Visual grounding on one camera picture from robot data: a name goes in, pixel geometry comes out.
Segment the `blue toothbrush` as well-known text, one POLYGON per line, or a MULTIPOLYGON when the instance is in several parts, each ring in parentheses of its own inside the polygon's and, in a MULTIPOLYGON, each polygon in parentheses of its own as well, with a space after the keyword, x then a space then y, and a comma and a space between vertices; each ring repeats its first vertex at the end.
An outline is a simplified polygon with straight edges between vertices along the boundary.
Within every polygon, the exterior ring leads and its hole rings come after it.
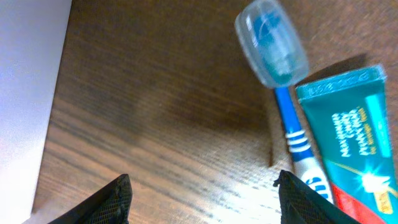
POLYGON ((328 178, 315 159, 295 110, 289 87, 309 73, 306 53, 284 8, 273 0, 255 0, 234 22, 248 63, 275 94, 296 176, 329 202, 333 196, 328 178))

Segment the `pink cardboard box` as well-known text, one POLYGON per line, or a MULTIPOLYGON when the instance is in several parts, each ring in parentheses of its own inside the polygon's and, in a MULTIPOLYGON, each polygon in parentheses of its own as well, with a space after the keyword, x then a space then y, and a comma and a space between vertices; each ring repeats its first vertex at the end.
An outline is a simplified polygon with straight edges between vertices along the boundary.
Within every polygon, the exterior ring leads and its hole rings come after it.
POLYGON ((1 223, 32 212, 71 5, 1 1, 1 223))

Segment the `small toothpaste tube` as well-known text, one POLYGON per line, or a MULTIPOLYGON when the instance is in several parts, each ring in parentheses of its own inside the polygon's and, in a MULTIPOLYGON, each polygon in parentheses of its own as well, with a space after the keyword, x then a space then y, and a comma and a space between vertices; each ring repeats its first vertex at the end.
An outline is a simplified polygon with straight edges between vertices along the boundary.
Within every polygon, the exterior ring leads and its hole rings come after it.
POLYGON ((397 223, 385 82, 373 65, 296 88, 334 203, 360 223, 397 223))

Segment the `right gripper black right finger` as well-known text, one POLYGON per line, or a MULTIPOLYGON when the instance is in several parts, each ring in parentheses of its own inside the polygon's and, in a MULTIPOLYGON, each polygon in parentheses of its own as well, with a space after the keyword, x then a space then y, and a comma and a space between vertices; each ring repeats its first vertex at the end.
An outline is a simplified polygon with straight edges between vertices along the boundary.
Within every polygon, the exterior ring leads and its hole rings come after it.
POLYGON ((359 224, 287 170, 273 186, 279 188, 281 224, 359 224))

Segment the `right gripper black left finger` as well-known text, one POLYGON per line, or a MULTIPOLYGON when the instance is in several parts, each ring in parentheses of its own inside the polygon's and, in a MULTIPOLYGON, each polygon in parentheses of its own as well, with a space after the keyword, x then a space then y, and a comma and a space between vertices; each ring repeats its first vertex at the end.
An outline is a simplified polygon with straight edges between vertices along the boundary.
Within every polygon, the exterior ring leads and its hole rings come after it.
POLYGON ((51 224, 128 224, 132 188, 128 174, 122 174, 51 224))

